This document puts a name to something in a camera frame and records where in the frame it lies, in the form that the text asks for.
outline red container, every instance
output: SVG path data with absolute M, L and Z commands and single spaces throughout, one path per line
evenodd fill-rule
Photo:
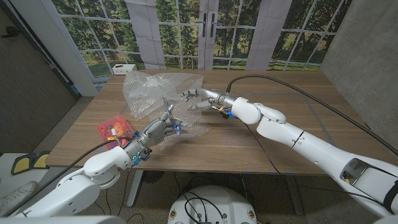
M 112 134 L 112 129 L 115 129 L 116 135 Z M 129 123 L 123 118 L 122 115 L 117 115 L 101 124 L 97 125 L 98 134 L 101 139 L 106 142 L 114 139 L 114 137 L 129 137 L 132 138 L 134 130 L 130 127 Z M 122 146 L 127 143 L 127 140 L 121 139 L 105 145 L 106 150 L 113 149 L 116 146 Z

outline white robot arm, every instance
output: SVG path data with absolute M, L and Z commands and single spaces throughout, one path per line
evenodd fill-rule
M 170 107 L 165 102 L 165 112 L 150 122 L 138 137 L 123 147 L 115 147 L 87 160 L 83 168 L 65 176 L 57 187 L 33 206 L 16 217 L 52 217 L 74 215 L 89 207 L 98 198 L 101 189 L 114 185 L 120 178 L 117 167 L 125 170 L 148 160 L 150 147 L 164 140 L 165 136 L 180 134 L 186 123 L 173 119 Z
M 259 122 L 257 132 L 265 138 L 291 147 L 314 163 L 336 181 L 345 191 L 370 197 L 351 195 L 358 203 L 379 217 L 398 214 L 398 167 L 365 156 L 356 155 L 321 140 L 286 122 L 280 111 L 247 99 L 224 95 L 219 90 L 197 89 L 183 93 L 186 101 L 194 96 L 208 98 L 191 110 L 215 108 L 233 115 L 246 124 Z

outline wooden table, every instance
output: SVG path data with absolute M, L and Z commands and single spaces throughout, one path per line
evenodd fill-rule
M 143 71 L 149 74 L 182 71 Z M 233 78 L 248 74 L 265 74 L 293 84 L 334 106 L 357 122 L 363 120 L 340 95 L 336 88 L 320 72 L 248 72 L 248 71 L 196 71 L 187 73 L 204 75 L 203 87 L 225 91 Z M 135 121 L 123 97 L 124 76 L 112 76 L 98 96 L 88 105 L 69 131 L 48 156 L 49 166 L 64 167 L 71 164 L 85 151 L 102 143 L 96 125 L 117 114 L 123 114 L 134 130 L 141 131 L 148 118 Z M 397 159 L 384 146 L 322 105 L 278 83 L 248 78 L 234 83 L 231 93 L 247 98 L 250 102 L 283 112 L 287 122 L 308 131 L 349 152 L 384 160 L 398 165 Z M 212 130 L 205 135 L 175 144 L 163 151 L 154 151 L 147 162 L 141 162 L 136 169 L 235 172 L 267 174 L 274 173 L 271 163 L 251 136 L 245 125 L 237 119 L 223 119 L 216 111 L 204 111 L 203 115 Z M 322 175 L 315 165 L 304 159 L 291 148 L 265 139 L 257 134 L 256 124 L 251 126 L 261 144 L 268 152 L 275 166 L 285 174 Z M 77 166 L 97 152 L 84 158 Z

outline metal robotic hand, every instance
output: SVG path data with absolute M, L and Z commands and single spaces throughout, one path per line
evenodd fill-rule
M 236 97 L 225 95 L 219 90 L 216 89 L 208 89 L 208 88 L 199 88 L 196 90 L 188 90 L 182 93 L 181 96 L 184 96 L 185 102 L 192 99 L 194 96 L 200 96 L 202 98 L 208 98 L 208 100 L 198 103 L 195 106 L 189 108 L 192 111 L 195 110 L 205 110 L 208 108 L 218 109 L 227 113 L 225 109 L 230 109 L 233 103 L 236 100 Z
M 139 137 L 145 139 L 147 147 L 155 146 L 164 140 L 164 137 L 171 136 L 173 134 L 181 134 L 185 131 L 180 127 L 186 127 L 186 122 L 174 119 L 171 112 L 173 111 L 174 105 L 168 106 L 165 101 L 165 111 L 160 115 L 159 118 L 150 122 L 143 130 Z
M 133 165 L 137 165 L 140 161 L 149 159 L 149 154 L 152 152 L 150 147 L 161 143 L 166 136 L 173 134 L 185 134 L 187 131 L 182 130 L 181 127 L 188 126 L 187 123 L 174 119 L 171 111 L 174 105 L 167 103 L 164 99 L 164 112 L 147 124 L 138 137 L 132 139 L 125 147 L 125 152 L 133 161 Z

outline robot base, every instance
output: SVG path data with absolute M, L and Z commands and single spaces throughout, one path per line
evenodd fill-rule
M 190 192 L 211 201 L 218 207 L 224 217 L 224 220 L 222 220 L 217 209 L 212 206 L 212 204 L 203 201 L 206 207 L 207 223 L 257 224 L 252 205 L 244 197 L 231 189 L 216 185 L 207 185 L 192 189 Z M 189 192 L 185 193 L 185 196 L 188 199 L 197 197 Z M 185 211 L 184 206 L 186 202 L 187 199 L 183 195 L 174 202 L 170 209 L 168 224 L 195 223 Z M 206 223 L 205 210 L 203 209 L 202 202 L 199 199 L 194 199 L 191 200 L 190 203 L 201 217 L 201 222 Z M 189 203 L 187 204 L 188 213 L 199 222 L 198 215 L 192 207 Z

